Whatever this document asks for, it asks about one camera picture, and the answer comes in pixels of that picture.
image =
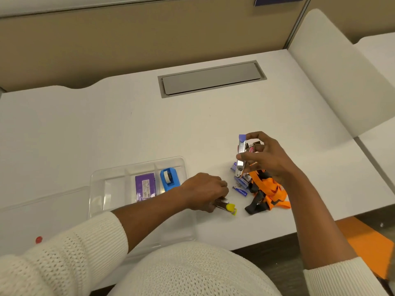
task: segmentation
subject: blue tape dispenser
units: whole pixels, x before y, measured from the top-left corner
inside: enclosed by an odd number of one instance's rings
[[[163,188],[165,191],[169,191],[174,187],[178,187],[180,185],[180,180],[177,176],[177,171],[173,168],[166,168],[160,172],[160,179],[162,180]]]

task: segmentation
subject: sign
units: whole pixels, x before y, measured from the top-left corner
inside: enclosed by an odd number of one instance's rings
[[[255,0],[255,6],[286,3],[286,2],[297,2],[297,1],[302,1],[302,0]]]

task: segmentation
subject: floor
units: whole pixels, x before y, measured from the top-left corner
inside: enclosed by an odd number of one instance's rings
[[[395,205],[392,205],[356,217],[395,241],[394,212]],[[234,253],[248,259],[266,273],[282,296],[309,296],[296,233],[237,249]],[[108,287],[93,291],[91,296],[105,296],[111,289]]]

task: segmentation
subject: sweater sleeve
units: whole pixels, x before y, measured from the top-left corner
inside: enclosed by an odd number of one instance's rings
[[[1,257],[0,295],[86,296],[127,253],[121,223],[106,212],[19,257]]]
[[[388,296],[362,258],[304,270],[310,296]]]

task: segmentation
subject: silver stapler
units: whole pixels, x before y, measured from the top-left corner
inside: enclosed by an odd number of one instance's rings
[[[247,151],[247,140],[246,135],[239,135],[239,146],[237,148],[237,153],[241,154]],[[236,162],[236,178],[240,178],[243,174],[243,169],[247,162],[237,160]]]

